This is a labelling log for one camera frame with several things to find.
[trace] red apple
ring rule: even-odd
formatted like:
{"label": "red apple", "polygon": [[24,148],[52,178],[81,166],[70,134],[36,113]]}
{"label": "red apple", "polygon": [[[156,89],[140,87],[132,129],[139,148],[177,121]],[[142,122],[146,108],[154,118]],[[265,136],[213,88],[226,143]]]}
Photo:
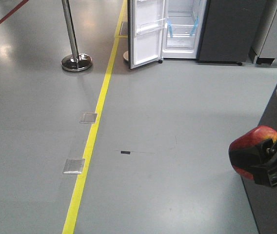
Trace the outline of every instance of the red apple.
{"label": "red apple", "polygon": [[[273,142],[277,140],[277,131],[271,127],[260,125],[234,140],[229,147],[229,152],[244,148],[249,148],[259,144],[260,142],[272,139]],[[253,175],[239,167],[232,165],[234,170],[242,177],[247,179],[254,179]]]}

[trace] red floor line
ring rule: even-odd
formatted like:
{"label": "red floor line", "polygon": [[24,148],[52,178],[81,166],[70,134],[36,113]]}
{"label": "red floor line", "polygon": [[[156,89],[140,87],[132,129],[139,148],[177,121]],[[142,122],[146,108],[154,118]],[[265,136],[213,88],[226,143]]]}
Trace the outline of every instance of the red floor line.
{"label": "red floor line", "polygon": [[17,6],[13,8],[7,15],[5,15],[2,19],[0,19],[0,24],[3,23],[7,18],[9,18],[12,14],[14,14],[18,9],[24,6],[29,0],[21,1]]}

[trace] open refrigerator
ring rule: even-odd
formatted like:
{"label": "open refrigerator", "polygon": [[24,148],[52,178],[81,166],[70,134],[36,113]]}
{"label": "open refrigerator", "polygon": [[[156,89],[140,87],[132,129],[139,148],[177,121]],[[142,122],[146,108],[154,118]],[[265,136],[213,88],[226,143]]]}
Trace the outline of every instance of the open refrigerator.
{"label": "open refrigerator", "polygon": [[206,1],[128,0],[129,68],[196,59]]}

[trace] stanchion pole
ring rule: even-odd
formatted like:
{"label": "stanchion pole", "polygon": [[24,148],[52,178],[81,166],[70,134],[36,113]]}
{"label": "stanchion pole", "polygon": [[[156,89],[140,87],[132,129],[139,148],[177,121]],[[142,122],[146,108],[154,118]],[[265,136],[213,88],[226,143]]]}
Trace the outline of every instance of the stanchion pole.
{"label": "stanchion pole", "polygon": [[67,25],[67,31],[70,41],[72,54],[64,57],[61,66],[64,70],[70,72],[80,72],[92,66],[92,58],[87,54],[79,54],[74,24],[72,22],[69,0],[61,0],[64,9],[64,15]]}

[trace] gray floor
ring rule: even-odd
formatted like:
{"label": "gray floor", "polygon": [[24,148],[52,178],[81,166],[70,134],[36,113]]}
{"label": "gray floor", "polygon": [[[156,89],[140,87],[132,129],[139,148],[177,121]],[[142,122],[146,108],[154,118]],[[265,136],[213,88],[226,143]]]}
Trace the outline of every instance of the gray floor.
{"label": "gray floor", "polygon": [[[0,1],[0,15],[15,3]],[[79,74],[60,68],[60,1],[29,1],[0,25],[0,234],[61,233],[76,179],[63,166],[82,157],[90,126],[79,117],[95,110],[121,4],[71,1],[79,50],[94,59]],[[126,50],[120,39],[75,233],[257,233],[227,148],[257,125],[277,68],[165,60],[130,71]]]}

